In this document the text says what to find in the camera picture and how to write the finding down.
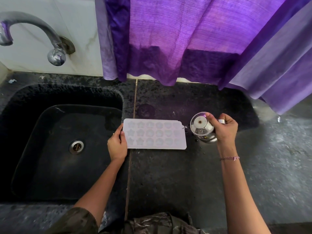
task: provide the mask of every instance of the chrome faucet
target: chrome faucet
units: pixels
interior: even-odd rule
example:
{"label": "chrome faucet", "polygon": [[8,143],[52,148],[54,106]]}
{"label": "chrome faucet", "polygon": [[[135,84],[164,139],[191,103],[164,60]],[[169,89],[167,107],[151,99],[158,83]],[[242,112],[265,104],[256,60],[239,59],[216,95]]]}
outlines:
{"label": "chrome faucet", "polygon": [[51,26],[34,15],[20,11],[8,11],[0,13],[0,45],[10,46],[13,39],[10,34],[10,26],[17,23],[32,24],[42,29],[50,39],[54,49],[49,51],[47,57],[49,62],[55,66],[61,66],[66,61],[66,54],[75,52],[73,43],[59,36]]}

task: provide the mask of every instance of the sink drain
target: sink drain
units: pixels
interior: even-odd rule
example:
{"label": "sink drain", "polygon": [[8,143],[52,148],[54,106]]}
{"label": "sink drain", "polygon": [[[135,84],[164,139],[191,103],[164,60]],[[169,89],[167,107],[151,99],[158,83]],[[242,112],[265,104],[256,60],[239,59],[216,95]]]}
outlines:
{"label": "sink drain", "polygon": [[69,152],[71,154],[79,154],[81,153],[81,151],[84,148],[84,144],[82,141],[80,140],[75,140],[74,142],[72,142],[69,146]]}

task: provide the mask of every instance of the black sink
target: black sink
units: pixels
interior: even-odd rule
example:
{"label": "black sink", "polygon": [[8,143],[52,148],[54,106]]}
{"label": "black sink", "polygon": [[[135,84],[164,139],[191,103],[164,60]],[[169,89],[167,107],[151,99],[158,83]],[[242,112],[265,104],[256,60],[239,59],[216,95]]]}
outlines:
{"label": "black sink", "polygon": [[[0,201],[79,199],[110,162],[107,139],[121,122],[122,105],[108,89],[19,90],[0,115]],[[81,152],[79,143],[70,152],[74,141],[82,142]]]}

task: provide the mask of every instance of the grout line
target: grout line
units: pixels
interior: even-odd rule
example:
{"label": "grout line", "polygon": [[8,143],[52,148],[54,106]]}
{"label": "grout line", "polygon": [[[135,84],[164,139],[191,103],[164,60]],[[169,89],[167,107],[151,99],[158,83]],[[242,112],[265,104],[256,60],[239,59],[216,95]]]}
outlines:
{"label": "grout line", "polygon": [[[135,101],[134,101],[134,106],[133,106],[133,118],[135,118],[135,103],[136,103],[137,88],[138,88],[138,79],[135,80]],[[124,211],[124,220],[128,219],[128,206],[129,206],[129,196],[130,196],[130,177],[131,177],[132,151],[133,151],[133,149],[130,149],[129,168],[128,168],[128,182],[127,182],[127,195],[126,195],[126,207],[125,207],[125,211]]]}
{"label": "grout line", "polygon": [[138,88],[138,79],[135,80],[135,102],[133,106],[133,118],[135,118],[135,103],[136,103],[136,90]]}

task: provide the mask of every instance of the round faucet knob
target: round faucet knob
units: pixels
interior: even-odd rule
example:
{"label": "round faucet knob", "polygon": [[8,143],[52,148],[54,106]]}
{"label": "round faucet knob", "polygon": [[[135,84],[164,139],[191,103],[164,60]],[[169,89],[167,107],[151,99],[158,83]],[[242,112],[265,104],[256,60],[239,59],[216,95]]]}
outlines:
{"label": "round faucet knob", "polygon": [[52,49],[48,53],[48,60],[52,65],[61,66],[66,61],[66,55],[63,49]]}

